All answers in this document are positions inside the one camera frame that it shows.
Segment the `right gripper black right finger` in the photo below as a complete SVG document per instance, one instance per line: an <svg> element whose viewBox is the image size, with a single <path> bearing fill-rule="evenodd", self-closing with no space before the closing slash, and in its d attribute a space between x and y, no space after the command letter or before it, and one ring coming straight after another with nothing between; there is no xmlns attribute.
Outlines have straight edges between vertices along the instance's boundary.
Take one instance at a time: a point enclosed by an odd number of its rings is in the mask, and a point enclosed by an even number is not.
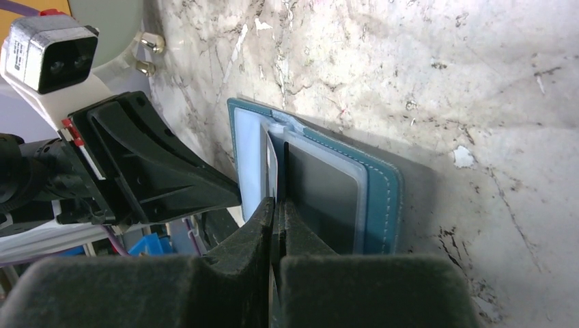
<svg viewBox="0 0 579 328"><path fill-rule="evenodd" d="M478 327L453 265L425 255L340 255L291 201L275 208L284 327Z"/></svg>

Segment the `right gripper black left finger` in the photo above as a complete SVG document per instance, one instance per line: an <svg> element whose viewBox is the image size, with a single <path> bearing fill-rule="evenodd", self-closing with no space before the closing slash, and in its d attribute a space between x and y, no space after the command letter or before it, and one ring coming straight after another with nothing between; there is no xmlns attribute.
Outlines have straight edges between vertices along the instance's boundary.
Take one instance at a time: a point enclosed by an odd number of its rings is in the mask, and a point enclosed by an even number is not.
<svg viewBox="0 0 579 328"><path fill-rule="evenodd" d="M2 327L267 327L275 200L204 256L54 257L30 266Z"/></svg>

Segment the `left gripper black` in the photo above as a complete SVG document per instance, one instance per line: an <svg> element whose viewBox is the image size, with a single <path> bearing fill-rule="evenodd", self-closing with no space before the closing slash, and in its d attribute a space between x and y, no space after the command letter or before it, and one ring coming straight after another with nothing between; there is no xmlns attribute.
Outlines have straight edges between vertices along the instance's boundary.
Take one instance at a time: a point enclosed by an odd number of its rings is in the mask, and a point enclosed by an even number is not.
<svg viewBox="0 0 579 328"><path fill-rule="evenodd" d="M70 114L65 139L1 134L1 226L159 224L237 206L236 182L172 133L143 92Z"/></svg>

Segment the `grey card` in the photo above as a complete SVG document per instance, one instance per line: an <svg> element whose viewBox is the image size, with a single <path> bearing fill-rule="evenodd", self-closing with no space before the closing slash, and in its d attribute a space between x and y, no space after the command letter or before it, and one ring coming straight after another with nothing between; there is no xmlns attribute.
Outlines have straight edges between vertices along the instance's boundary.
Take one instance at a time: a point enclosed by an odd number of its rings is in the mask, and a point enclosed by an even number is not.
<svg viewBox="0 0 579 328"><path fill-rule="evenodd" d="M307 143L285 143L286 197L303 222L338 254L363 250L359 183L347 163Z"/></svg>

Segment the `blue leather card holder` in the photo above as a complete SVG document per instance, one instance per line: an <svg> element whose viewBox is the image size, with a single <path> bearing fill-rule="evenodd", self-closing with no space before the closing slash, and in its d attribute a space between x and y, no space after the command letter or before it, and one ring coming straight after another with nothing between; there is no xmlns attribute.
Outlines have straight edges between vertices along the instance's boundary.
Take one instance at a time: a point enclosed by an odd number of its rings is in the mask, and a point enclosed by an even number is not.
<svg viewBox="0 0 579 328"><path fill-rule="evenodd" d="M273 107L230 98L227 110L248 221L264 197L288 199L339 254L394 254L404 179L391 163Z"/></svg>

